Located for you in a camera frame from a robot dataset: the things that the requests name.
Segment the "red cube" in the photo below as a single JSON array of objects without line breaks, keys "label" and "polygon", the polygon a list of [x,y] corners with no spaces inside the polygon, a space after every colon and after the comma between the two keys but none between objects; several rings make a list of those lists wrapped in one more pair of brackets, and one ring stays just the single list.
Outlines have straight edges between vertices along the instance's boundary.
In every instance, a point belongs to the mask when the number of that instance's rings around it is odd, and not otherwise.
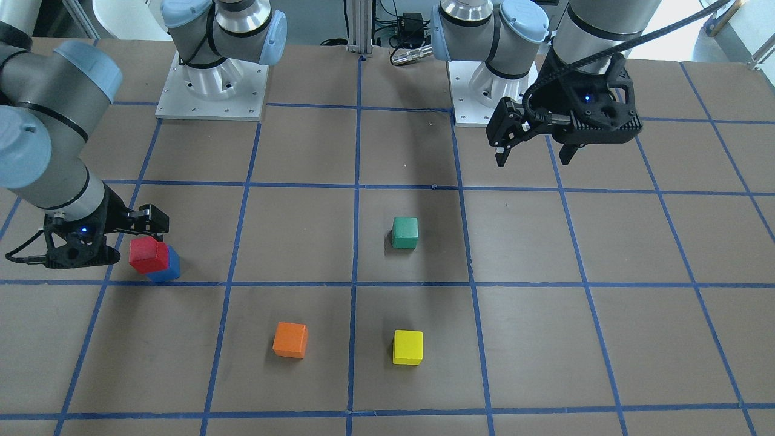
[{"label": "red cube", "polygon": [[129,264],[140,274],[164,271],[170,266],[170,250],[164,242],[150,236],[132,239]]}]

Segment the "green cube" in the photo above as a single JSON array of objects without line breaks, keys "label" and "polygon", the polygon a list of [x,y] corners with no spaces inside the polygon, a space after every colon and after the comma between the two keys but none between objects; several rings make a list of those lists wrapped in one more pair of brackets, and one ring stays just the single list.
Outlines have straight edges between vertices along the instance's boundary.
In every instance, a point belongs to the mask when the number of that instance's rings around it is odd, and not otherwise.
[{"label": "green cube", "polygon": [[393,248],[417,248],[417,218],[396,216],[393,219]]}]

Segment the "white mounting plate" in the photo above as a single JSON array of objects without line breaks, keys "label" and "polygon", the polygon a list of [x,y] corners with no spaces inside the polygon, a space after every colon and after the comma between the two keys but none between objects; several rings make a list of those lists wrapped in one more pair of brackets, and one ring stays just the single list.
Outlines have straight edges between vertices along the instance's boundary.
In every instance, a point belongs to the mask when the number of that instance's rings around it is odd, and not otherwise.
[{"label": "white mounting plate", "polygon": [[[461,127],[484,127],[490,122],[490,117],[495,111],[494,108],[487,107],[474,98],[471,94],[468,82],[474,75],[479,61],[450,61],[449,67],[449,89],[452,92],[452,103],[455,107],[455,124]],[[528,73],[529,85],[538,78],[536,64],[530,66]]]},{"label": "white mounting plate", "polygon": [[234,61],[245,72],[245,77],[234,86],[236,94],[226,100],[210,101],[200,99],[188,91],[175,52],[167,81],[164,82],[164,89],[159,97],[159,105],[156,107],[156,117],[261,121],[269,67],[237,59]]}]

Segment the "cube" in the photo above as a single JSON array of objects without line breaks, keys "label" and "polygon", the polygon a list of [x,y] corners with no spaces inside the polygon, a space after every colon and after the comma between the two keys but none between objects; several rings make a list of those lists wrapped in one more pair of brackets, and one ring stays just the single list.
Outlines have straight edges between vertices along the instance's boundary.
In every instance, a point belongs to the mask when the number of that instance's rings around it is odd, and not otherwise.
[{"label": "cube", "polygon": [[418,237],[417,218],[396,216],[393,219],[393,248],[414,250]]},{"label": "cube", "polygon": [[277,323],[272,349],[276,355],[284,358],[304,358],[308,335],[304,324]]},{"label": "cube", "polygon": [[140,274],[164,271],[170,267],[170,252],[164,242],[139,237],[129,243],[129,264]]},{"label": "cube", "polygon": [[422,362],[422,332],[396,330],[393,335],[393,363],[419,365]]},{"label": "cube", "polygon": [[170,280],[175,280],[181,276],[181,258],[170,245],[167,245],[167,252],[169,253],[170,259],[167,269],[146,273],[146,277],[149,278],[151,282],[169,282]]}]

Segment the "yellow cube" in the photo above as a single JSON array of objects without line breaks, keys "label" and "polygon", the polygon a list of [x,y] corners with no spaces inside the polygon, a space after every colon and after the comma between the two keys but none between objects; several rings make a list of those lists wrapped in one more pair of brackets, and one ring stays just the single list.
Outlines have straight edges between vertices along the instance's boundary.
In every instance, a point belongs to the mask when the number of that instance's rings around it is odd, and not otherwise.
[{"label": "yellow cube", "polygon": [[393,336],[393,363],[419,365],[422,362],[422,332],[396,330]]}]

